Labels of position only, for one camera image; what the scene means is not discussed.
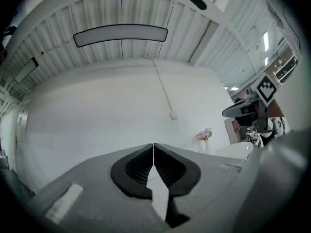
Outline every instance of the brown wall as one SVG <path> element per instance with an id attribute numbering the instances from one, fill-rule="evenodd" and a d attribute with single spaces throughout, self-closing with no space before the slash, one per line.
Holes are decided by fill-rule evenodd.
<path id="1" fill-rule="evenodd" d="M 293 55 L 293 51 L 291 50 L 290 47 L 287 47 L 284 50 L 284 52 L 278 58 L 276 58 L 276 60 L 273 61 L 272 64 L 269 65 L 269 67 L 265 70 L 265 73 L 270 77 L 270 79 L 272 80 L 274 85 L 276 85 L 277 87 L 279 87 L 279 84 L 277 83 L 277 81 L 276 81 L 276 79 L 275 79 L 275 77 L 273 75 L 273 72 L 276 72 L 279 67 L 283 66 L 292 57 L 292 55 Z M 246 94 L 246 89 L 249 88 L 251 86 L 251 84 L 252 83 L 250 83 L 243 90 L 239 91 L 237 94 L 233 95 L 231 97 L 233 102 L 237 98 L 245 99 L 246 95 L 247 95 Z"/>

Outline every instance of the vase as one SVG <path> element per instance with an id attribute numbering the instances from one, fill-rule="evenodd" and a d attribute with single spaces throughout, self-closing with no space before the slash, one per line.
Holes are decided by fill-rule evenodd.
<path id="1" fill-rule="evenodd" d="M 210 147 L 209 140 L 204 141 L 205 143 L 205 154 L 214 155 L 214 150 Z"/>

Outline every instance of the fluorescent tube light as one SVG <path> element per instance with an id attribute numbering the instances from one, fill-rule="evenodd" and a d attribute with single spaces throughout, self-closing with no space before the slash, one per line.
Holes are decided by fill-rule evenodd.
<path id="1" fill-rule="evenodd" d="M 263 40 L 264 40 L 264 50 L 268 51 L 269 49 L 269 37 L 268 37 L 268 32 L 264 33 L 263 35 Z"/>
<path id="2" fill-rule="evenodd" d="M 19 71 L 19 73 L 15 76 L 15 81 L 17 83 L 20 83 L 26 76 L 31 73 L 33 70 L 35 70 L 38 67 L 39 63 L 37 60 L 33 57 L 28 61 L 23 68 Z"/>
<path id="3" fill-rule="evenodd" d="M 77 47 L 112 40 L 150 40 L 165 41 L 168 30 L 151 25 L 116 24 L 88 29 L 76 33 L 73 38 Z"/>

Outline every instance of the white wall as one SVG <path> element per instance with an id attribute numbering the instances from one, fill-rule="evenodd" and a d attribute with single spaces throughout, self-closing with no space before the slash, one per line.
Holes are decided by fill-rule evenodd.
<path id="1" fill-rule="evenodd" d="M 93 156 L 147 143 L 202 151 L 194 136 L 212 127 L 211 146 L 230 144 L 221 111 L 233 104 L 206 68 L 156 60 L 178 120 L 149 60 L 86 66 L 37 87 L 25 132 L 30 187 L 37 192 Z"/>
<path id="2" fill-rule="evenodd" d="M 15 106 L 5 116 L 1 117 L 1 147 L 5 150 L 5 154 L 8 156 L 9 167 L 16 172 L 15 164 L 15 136 L 16 136 L 16 124 L 20 111 L 20 105 Z"/>

